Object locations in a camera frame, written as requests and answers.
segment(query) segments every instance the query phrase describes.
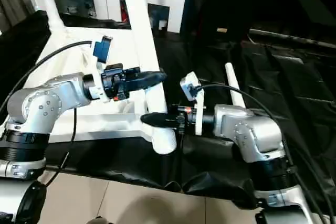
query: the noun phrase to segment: curtain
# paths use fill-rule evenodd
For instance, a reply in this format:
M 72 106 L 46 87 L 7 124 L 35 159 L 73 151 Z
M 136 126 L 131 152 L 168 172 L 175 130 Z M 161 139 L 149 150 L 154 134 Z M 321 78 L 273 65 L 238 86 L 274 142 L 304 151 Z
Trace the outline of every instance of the curtain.
M 31 0 L 0 0 L 0 30 L 4 32 L 34 12 Z

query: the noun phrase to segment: tile floor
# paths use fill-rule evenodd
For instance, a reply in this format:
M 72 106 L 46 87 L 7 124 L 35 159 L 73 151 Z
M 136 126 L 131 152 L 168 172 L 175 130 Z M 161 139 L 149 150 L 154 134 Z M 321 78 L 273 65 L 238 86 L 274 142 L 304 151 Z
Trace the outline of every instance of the tile floor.
M 96 216 L 114 224 L 256 224 L 257 212 L 228 200 L 59 174 L 48 188 L 39 224 L 86 224 Z

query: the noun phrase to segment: robotic arm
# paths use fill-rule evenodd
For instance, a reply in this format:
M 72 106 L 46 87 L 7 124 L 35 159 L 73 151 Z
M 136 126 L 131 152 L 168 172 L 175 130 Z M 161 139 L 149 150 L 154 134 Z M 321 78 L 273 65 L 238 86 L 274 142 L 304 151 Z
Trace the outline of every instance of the robotic arm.
M 66 110 L 86 106 L 102 93 L 115 101 L 130 91 L 165 79 L 163 72 L 107 66 L 97 87 L 91 74 L 58 76 L 42 86 L 15 92 L 8 101 L 9 120 L 0 139 L 0 223 L 37 223 L 46 186 L 37 181 L 46 166 L 45 150 L 55 121 Z
M 288 164 L 278 124 L 242 106 L 215 105 L 214 113 L 206 113 L 200 86 L 196 75 L 188 74 L 181 87 L 190 101 L 197 101 L 197 106 L 178 106 L 171 114 L 146 114 L 141 116 L 141 121 L 156 127 L 172 127 L 180 133 L 188 127 L 195 128 L 196 135 L 206 127 L 214 136 L 232 140 L 248 164 L 255 198 L 263 208 L 256 215 L 257 222 L 313 224 L 301 186 Z

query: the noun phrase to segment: black cloth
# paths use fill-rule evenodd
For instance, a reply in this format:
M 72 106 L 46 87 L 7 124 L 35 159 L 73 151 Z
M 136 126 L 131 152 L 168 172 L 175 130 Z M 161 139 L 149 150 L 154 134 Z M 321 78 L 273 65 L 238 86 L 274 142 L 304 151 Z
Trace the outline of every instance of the black cloth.
M 62 15 L 65 24 L 68 17 Z M 80 21 L 71 19 L 71 25 L 80 26 Z M 98 27 L 104 22 L 96 20 Z M 27 69 L 35 62 L 50 35 L 47 18 L 41 12 L 19 25 L 0 36 L 1 52 L 6 52 L 3 60 L 7 62 L 2 65 L 1 80 L 7 87 L 2 100 L 25 71 L 23 67 Z M 179 81 L 191 70 L 206 82 L 225 83 L 224 64 L 230 60 L 241 89 L 264 103 L 279 120 L 299 173 L 322 210 L 327 212 L 319 187 L 302 158 L 312 158 L 310 165 L 323 180 L 336 210 L 336 58 L 246 43 L 196 47 L 169 33 L 154 40 L 160 67 L 168 74 L 164 83 L 168 104 L 189 105 Z M 205 93 L 208 109 L 217 103 L 231 104 L 225 90 L 209 89 Z M 245 101 L 248 108 L 263 114 L 251 101 Z M 235 145 L 225 139 L 186 135 L 183 141 L 179 139 L 178 146 L 173 153 L 162 156 L 140 137 L 76 142 L 64 172 L 230 199 L 242 208 L 256 207 L 247 166 L 237 157 Z M 68 143 L 50 144 L 47 167 L 57 168 L 67 149 Z

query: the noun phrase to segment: black cable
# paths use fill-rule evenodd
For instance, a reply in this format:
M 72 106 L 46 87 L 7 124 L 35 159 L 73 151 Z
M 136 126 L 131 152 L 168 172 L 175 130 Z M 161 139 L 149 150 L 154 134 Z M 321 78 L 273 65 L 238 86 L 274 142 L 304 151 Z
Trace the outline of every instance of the black cable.
M 92 43 L 91 40 L 85 40 L 85 41 L 79 41 L 79 42 L 68 44 L 68 45 L 63 46 L 61 48 L 58 48 L 57 50 L 55 50 L 54 52 L 50 53 L 45 58 L 43 58 L 42 60 L 40 60 L 38 63 L 36 63 L 31 69 L 29 69 L 21 77 L 21 79 L 14 85 L 14 87 L 12 88 L 12 90 L 9 92 L 8 96 L 6 97 L 5 101 L 3 102 L 3 104 L 0 107 L 0 114 L 2 114 L 3 110 L 5 109 L 5 106 L 6 106 L 7 102 L 8 102 L 8 100 L 10 99 L 10 97 L 12 96 L 12 94 L 25 82 L 25 80 L 27 79 L 27 77 L 32 72 L 34 72 L 39 66 L 41 66 L 43 63 L 45 63 L 47 60 L 49 60 L 50 58 L 52 58 L 56 54 L 59 54 L 60 52 L 63 52 L 66 49 L 69 49 L 69 48 L 75 47 L 75 46 L 80 46 L 80 45 L 85 45 L 85 44 L 91 44 L 91 43 Z
M 201 89 L 206 89 L 206 88 L 213 88 L 213 87 L 221 87 L 221 88 L 224 88 L 224 89 L 228 89 L 228 90 L 233 90 L 233 91 L 236 91 L 240 94 L 243 94 L 245 95 L 246 97 L 250 98 L 251 100 L 253 100 L 255 103 L 257 103 L 267 114 L 268 116 L 273 120 L 275 121 L 276 123 L 277 120 L 276 118 L 274 117 L 274 115 L 272 114 L 272 112 L 265 106 L 263 105 L 261 102 L 259 102 L 256 98 L 254 98 L 252 95 L 240 90 L 240 89 L 237 89 L 237 88 L 234 88 L 234 87 L 231 87 L 231 86 L 228 86 L 228 85 L 224 85 L 224 84 L 208 84 L 208 85 L 203 85 L 203 86 L 198 86 L 196 87 L 196 90 L 199 91 Z M 290 152 L 289 152 L 289 147 L 288 147 L 288 144 L 287 144 L 287 141 L 285 139 L 285 136 L 282 134 L 282 143 L 284 145 L 284 149 L 285 149 L 285 153 L 287 155 L 287 159 L 288 159 L 288 162 L 290 164 L 290 166 L 294 166 L 294 163 L 293 163 L 293 159 L 290 155 Z M 324 218 L 324 215 L 320 209 L 320 207 L 318 206 L 317 202 L 315 201 L 315 199 L 313 198 L 312 194 L 310 193 L 310 191 L 308 190 L 307 186 L 305 185 L 305 183 L 303 182 L 302 178 L 300 177 L 300 175 L 297 173 L 297 172 L 294 172 L 294 175 L 298 181 L 298 183 L 301 185 L 303 191 L 305 191 L 306 193 L 306 196 L 308 196 L 309 200 L 311 201 L 311 203 L 313 204 L 314 206 L 314 209 L 316 211 L 316 213 L 319 215 L 319 217 L 321 218 L 321 221 L 323 224 L 327 224 L 326 221 L 325 221 L 325 218 Z M 332 208 L 329 208 L 329 213 L 333 213 L 333 210 Z
M 328 195 L 326 194 L 326 192 L 324 191 L 323 187 L 322 187 L 322 183 L 319 182 L 320 178 L 317 175 L 317 173 L 315 172 L 315 170 L 312 168 L 312 164 L 305 158 L 305 156 L 300 152 L 297 151 L 298 155 L 301 157 L 301 159 L 303 160 L 303 162 L 305 163 L 305 165 L 307 166 L 308 170 L 312 173 L 315 181 L 317 182 L 320 191 L 322 192 L 322 195 L 327 203 L 327 208 L 328 208 L 328 214 L 329 214 L 329 218 L 330 218 L 330 224 L 335 224 L 335 218 L 334 218 L 334 211 L 332 208 L 332 204 L 331 201 L 328 197 Z
M 64 157 L 62 158 L 61 163 L 58 165 L 58 169 L 55 172 L 55 174 L 52 176 L 52 178 L 46 183 L 46 187 L 50 186 L 50 184 L 56 179 L 56 177 L 58 176 L 58 174 L 60 173 L 60 171 L 62 169 L 64 169 L 67 165 L 67 162 L 69 160 L 69 156 L 70 156 L 70 151 L 72 149 L 73 143 L 75 141 L 75 136 L 76 136 L 76 130 L 77 130 L 77 108 L 74 108 L 74 117 L 73 117 L 73 131 L 72 131 L 72 136 L 71 136 L 71 140 L 70 140 L 70 145 L 68 148 L 68 151 L 66 152 L 66 154 L 64 155 Z
M 317 204 L 316 200 L 314 199 L 314 197 L 312 196 L 312 194 L 310 193 L 309 189 L 307 188 L 307 186 L 305 185 L 305 183 L 303 182 L 302 178 L 300 177 L 300 175 L 298 173 L 294 173 L 296 180 L 298 181 L 298 183 L 300 184 L 300 186 L 302 187 L 302 190 L 305 191 L 305 195 L 306 197 L 309 198 L 310 202 L 312 203 L 312 205 L 314 206 L 314 209 L 316 211 L 316 213 L 318 214 L 318 216 L 320 217 L 321 221 L 323 224 L 327 224 L 326 219 L 324 218 L 324 215 L 319 207 L 319 205 Z

